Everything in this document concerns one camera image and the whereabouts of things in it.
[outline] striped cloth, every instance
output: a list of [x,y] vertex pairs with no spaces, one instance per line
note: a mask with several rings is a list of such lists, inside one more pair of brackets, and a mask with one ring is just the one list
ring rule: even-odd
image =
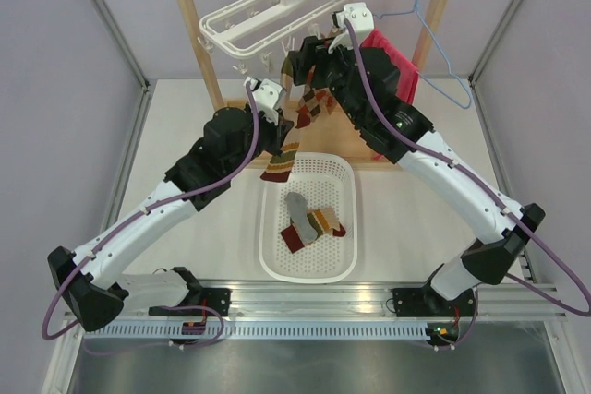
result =
[[[313,209],[312,211],[309,211],[308,221],[310,222],[310,225],[312,225],[312,228],[318,233],[319,238],[323,234],[330,234],[335,237],[344,237],[346,235],[346,229],[339,222],[333,208]],[[285,240],[285,243],[292,254],[307,245],[311,245],[304,244],[293,223],[281,231],[281,236]]]
[[[336,34],[337,32],[335,30],[331,30],[329,37],[333,37]],[[314,122],[321,114],[322,109],[330,114],[337,105],[336,99],[329,93],[328,89],[314,90],[311,88],[310,83],[312,82],[313,75],[314,66],[308,73],[308,82],[304,87],[304,95],[297,105],[297,110],[294,111],[289,106],[286,106],[283,110],[284,118],[295,122],[295,128],[285,138],[285,142],[281,148],[282,154],[271,157],[267,168],[260,176],[262,180],[276,183],[287,182],[294,168],[297,150],[299,149],[299,130]],[[287,91],[285,103],[289,103],[292,87],[294,86],[294,68],[288,58],[285,58],[283,61],[280,83]]]

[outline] black bracket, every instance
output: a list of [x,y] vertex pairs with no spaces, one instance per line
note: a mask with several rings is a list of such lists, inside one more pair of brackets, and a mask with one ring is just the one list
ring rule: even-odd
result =
[[[172,271],[180,275],[185,282],[189,292],[178,306],[207,306],[217,311],[220,316],[227,316],[230,309],[232,290],[229,288],[203,288],[199,281],[187,269],[179,267],[172,268]],[[164,306],[153,306],[148,310],[149,316],[169,317],[197,317],[201,316],[201,309],[171,310]]]
[[432,293],[425,291],[425,287],[394,288],[392,299],[394,311],[398,317],[450,317],[455,318],[457,307],[461,317],[472,317],[475,310],[474,292],[466,290],[455,300],[447,301],[437,296],[437,303],[430,300]]

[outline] metal floor panel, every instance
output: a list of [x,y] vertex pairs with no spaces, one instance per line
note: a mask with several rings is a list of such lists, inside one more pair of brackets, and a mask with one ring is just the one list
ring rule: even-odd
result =
[[[141,340],[88,340],[95,351]],[[478,324],[453,352],[407,341],[223,340],[93,357],[69,394],[561,394],[543,330]]]

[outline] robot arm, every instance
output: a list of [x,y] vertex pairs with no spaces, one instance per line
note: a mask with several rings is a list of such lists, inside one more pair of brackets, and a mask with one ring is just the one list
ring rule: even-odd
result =
[[[264,150],[277,154],[294,125],[283,119],[285,90],[269,80],[258,82],[249,78],[247,82],[259,110],[259,138],[253,159]],[[64,293],[66,303],[83,328],[87,331],[102,328],[122,311],[200,303],[202,288],[186,269],[174,268],[149,275],[122,273],[158,238],[204,209],[230,188],[230,183],[189,199],[172,201],[154,211],[146,208],[223,179],[243,162],[252,138],[249,107],[222,108],[204,126],[203,138],[166,172],[164,180],[123,221],[138,211],[144,212],[143,217],[123,228],[96,255],[92,249],[107,234],[119,229],[122,221],[71,252],[60,246],[48,256],[56,287],[83,258],[92,257]]]
[[[334,26],[343,28],[346,18],[356,31],[360,30],[362,39],[368,35],[368,30],[373,30],[372,15],[365,4],[347,5],[342,12],[335,13]],[[427,308],[427,312],[421,311],[422,315],[441,315],[447,312],[450,302],[462,294],[471,294],[471,289],[481,282],[500,283],[529,238],[500,212],[489,195],[454,168],[456,164],[465,166],[465,163],[445,143],[427,117],[396,97],[400,72],[392,65],[390,57],[381,48],[361,48],[371,90],[388,121],[419,146],[452,158],[452,164],[409,148],[388,131],[368,102],[351,48],[346,29],[336,38],[306,37],[300,50],[288,55],[294,67],[294,82],[296,85],[306,82],[311,67],[315,66],[311,86],[331,91],[368,146],[422,179],[466,220],[474,232],[475,242],[460,256],[438,268],[423,286],[422,300],[415,300]],[[532,231],[544,218],[544,211],[538,205],[523,208],[501,192],[496,193]],[[415,316],[416,311],[408,315]]]

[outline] wooden bar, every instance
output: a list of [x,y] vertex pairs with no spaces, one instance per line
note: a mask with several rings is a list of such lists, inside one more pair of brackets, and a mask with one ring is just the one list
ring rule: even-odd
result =
[[210,94],[211,104],[215,110],[223,108],[223,97],[220,91],[220,85],[218,84],[218,78],[215,75],[213,64],[211,63],[210,55],[205,48],[199,43],[199,37],[203,39],[201,30],[199,27],[199,14],[195,6],[194,0],[176,0],[178,7],[181,10],[185,26],[187,27],[188,37],[191,40],[193,51],[197,57],[197,63],[203,76],[203,81],[207,87],[207,91]]
[[[430,0],[428,3],[425,21],[434,34],[437,33],[437,29],[440,26],[441,17],[443,16],[447,1],[448,0]],[[431,39],[427,29],[422,27],[421,33],[418,36],[418,41],[416,42],[415,53],[413,54],[413,64],[415,64],[419,71],[425,67],[432,43],[433,39]]]

